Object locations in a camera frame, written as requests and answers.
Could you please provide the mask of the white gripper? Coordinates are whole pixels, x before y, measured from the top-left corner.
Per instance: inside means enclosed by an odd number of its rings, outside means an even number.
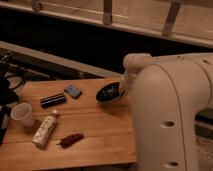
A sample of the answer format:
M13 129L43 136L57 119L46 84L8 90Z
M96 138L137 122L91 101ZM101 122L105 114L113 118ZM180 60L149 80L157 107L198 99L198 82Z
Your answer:
M119 93L121 95L127 95L131 89L132 84L135 80L136 76L134 74L125 73L120 80L119 83Z

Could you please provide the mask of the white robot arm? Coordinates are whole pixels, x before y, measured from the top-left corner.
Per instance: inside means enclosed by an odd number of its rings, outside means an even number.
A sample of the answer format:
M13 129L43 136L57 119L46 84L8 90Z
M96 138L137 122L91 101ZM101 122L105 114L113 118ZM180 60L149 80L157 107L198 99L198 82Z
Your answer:
M213 109L213 53L124 57L137 171L199 171L195 115Z

